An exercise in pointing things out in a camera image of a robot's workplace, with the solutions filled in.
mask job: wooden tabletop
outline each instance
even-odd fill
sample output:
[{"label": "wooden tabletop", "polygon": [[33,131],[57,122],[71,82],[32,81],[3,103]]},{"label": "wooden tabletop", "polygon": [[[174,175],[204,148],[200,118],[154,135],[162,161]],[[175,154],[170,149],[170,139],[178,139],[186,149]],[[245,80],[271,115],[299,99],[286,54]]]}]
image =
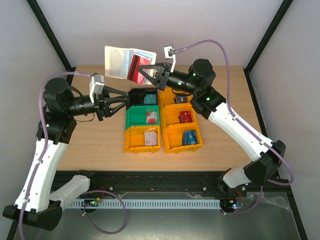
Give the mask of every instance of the wooden tabletop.
[{"label": "wooden tabletop", "polygon": [[[187,72],[188,66],[175,69]],[[103,65],[80,65],[78,72],[105,74]],[[224,66],[215,66],[216,78],[213,87],[226,97],[227,71]],[[88,77],[76,76],[72,85],[84,95],[89,93]],[[105,78],[104,84],[129,91],[139,85],[129,80]],[[234,110],[255,129],[260,131],[257,115],[241,66],[231,67],[231,105]],[[78,122],[70,143],[58,165],[58,170],[93,171],[224,171],[250,161],[245,151],[215,124],[197,115],[203,146],[197,151],[165,153],[161,134],[161,149],[156,153],[124,153],[125,113],[121,109],[103,121]],[[76,120],[88,120],[92,115],[76,116]]]}]

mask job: white wall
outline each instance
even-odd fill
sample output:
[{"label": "white wall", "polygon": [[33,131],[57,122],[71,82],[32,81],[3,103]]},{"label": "white wall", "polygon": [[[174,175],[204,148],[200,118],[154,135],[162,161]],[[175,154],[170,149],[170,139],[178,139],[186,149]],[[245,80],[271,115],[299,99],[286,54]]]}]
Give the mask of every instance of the white wall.
[{"label": "white wall", "polygon": [[[27,1],[0,2],[0,212],[18,197],[34,156],[38,94],[64,70]],[[12,221],[0,216],[0,240]]]},{"label": "white wall", "polygon": [[318,0],[293,1],[251,74],[267,131],[287,146],[296,176],[292,190],[310,240],[320,236],[319,9]]},{"label": "white wall", "polygon": [[[282,0],[38,0],[71,65],[104,64],[104,46],[158,53],[204,39],[222,43],[232,65],[246,66]],[[178,57],[225,65],[218,47],[200,46]]]}]

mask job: purple cable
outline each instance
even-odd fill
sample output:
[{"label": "purple cable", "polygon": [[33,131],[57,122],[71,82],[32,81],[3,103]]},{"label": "purple cable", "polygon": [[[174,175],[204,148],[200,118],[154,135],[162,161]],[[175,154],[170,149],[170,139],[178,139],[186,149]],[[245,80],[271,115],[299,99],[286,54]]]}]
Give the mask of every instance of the purple cable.
[{"label": "purple cable", "polygon": [[82,193],[81,195],[85,195],[85,194],[93,194],[93,193],[105,193],[105,194],[109,194],[113,197],[115,197],[116,199],[119,200],[119,202],[121,203],[122,207],[123,207],[123,210],[124,210],[124,219],[123,219],[123,223],[121,225],[121,227],[116,230],[116,231],[105,231],[101,228],[99,228],[97,225],[94,224],[94,222],[89,218],[88,214],[86,213],[86,207],[88,206],[88,203],[84,205],[83,207],[83,216],[85,216],[85,218],[92,224],[92,226],[98,230],[99,232],[103,233],[103,234],[117,234],[117,233],[120,233],[124,228],[125,226],[127,225],[128,223],[128,211],[126,209],[126,206],[124,204],[124,202],[121,200],[120,197],[118,197],[117,195],[115,195],[114,193],[112,192],[109,192],[109,191],[103,191],[103,190],[94,190],[94,191],[86,191],[84,193]]},{"label": "purple cable", "polygon": [[[84,77],[92,77],[92,75],[88,74],[88,73],[81,73],[81,72],[77,72],[77,71],[73,71],[73,72],[69,72],[69,71],[65,71],[65,72],[60,72],[60,73],[55,73],[52,74],[51,76],[47,77],[46,80],[43,82],[40,92],[39,92],[39,98],[38,98],[38,107],[39,107],[39,114],[40,114],[40,121],[41,121],[41,125],[42,125],[42,129],[43,129],[43,134],[44,134],[44,147],[43,150],[39,156],[39,160],[42,160],[47,148],[48,148],[48,131],[47,131],[47,126],[46,126],[46,121],[45,121],[45,116],[44,116],[44,111],[43,111],[43,105],[42,105],[42,98],[43,98],[43,94],[44,94],[44,90],[45,90],[45,86],[47,85],[47,83],[54,78],[57,77],[62,77],[62,76],[67,76],[67,75],[77,75],[77,76],[84,76]],[[36,173],[38,171],[39,168],[39,163],[37,163],[34,166],[34,169],[32,171],[32,174],[30,176],[30,180],[29,183],[27,185],[26,191],[25,191],[25,199],[28,199],[29,195],[30,195],[30,191],[31,191],[31,187],[32,187],[32,183],[34,182]],[[25,202],[24,204],[22,204],[21,207],[21,211],[20,211],[20,215],[19,215],[19,234],[22,240],[26,240],[25,235],[24,235],[24,231],[23,231],[23,219],[24,219],[24,213],[26,210],[26,206],[27,203]],[[36,236],[36,239],[38,239],[40,237],[42,233],[42,230],[38,233],[38,235]]]},{"label": "purple cable", "polygon": [[239,214],[245,214],[247,212],[250,212],[252,209],[254,209],[258,203],[260,202],[261,200],[261,196],[262,196],[262,193],[263,193],[263,186],[260,187],[260,193],[259,193],[259,196],[258,196],[258,199],[255,201],[255,203],[249,207],[248,209],[244,210],[244,211],[239,211],[239,212],[225,212],[222,208],[221,208],[221,212],[223,212],[223,214],[225,215],[239,215]]},{"label": "purple cable", "polygon": [[[232,108],[231,108],[231,102],[230,102],[230,88],[231,88],[231,72],[230,72],[230,65],[229,65],[229,59],[228,59],[228,56],[227,56],[227,52],[226,50],[224,49],[224,47],[217,41],[215,40],[212,40],[212,39],[207,39],[207,40],[202,40],[202,41],[199,41],[199,42],[196,42],[190,46],[187,46],[185,48],[180,48],[176,51],[174,51],[174,53],[176,54],[179,54],[179,53],[182,53],[186,50],[189,50],[193,47],[196,47],[198,45],[201,45],[201,44],[205,44],[205,43],[213,43],[213,44],[216,44],[219,46],[219,48],[222,50],[223,52],[223,55],[224,55],[224,59],[225,59],[225,63],[226,63],[226,70],[227,70],[227,90],[226,90],[226,103],[227,103],[227,107],[228,107],[228,110],[231,114],[231,116],[234,118],[236,115],[234,114],[234,112],[232,111]],[[261,142],[261,138],[258,137],[253,131],[250,130],[250,128],[248,128],[242,121],[240,121],[238,118],[235,118],[235,120],[244,128],[246,129],[255,139],[257,139],[259,142]],[[278,182],[278,181],[274,181],[274,180],[270,180],[268,179],[267,181],[270,182],[270,183],[273,183],[273,184],[277,184],[277,185],[281,185],[281,186],[288,186],[290,184],[292,184],[295,180],[295,175],[294,175],[294,172],[292,170],[292,168],[289,166],[289,164],[287,163],[287,161],[276,151],[274,150],[271,146],[269,146],[268,144],[266,143],[263,143],[263,145],[268,148],[271,152],[273,152],[279,159],[280,161],[287,167],[287,169],[289,170],[290,172],[290,175],[291,175],[291,179],[290,181],[288,182]]]}]

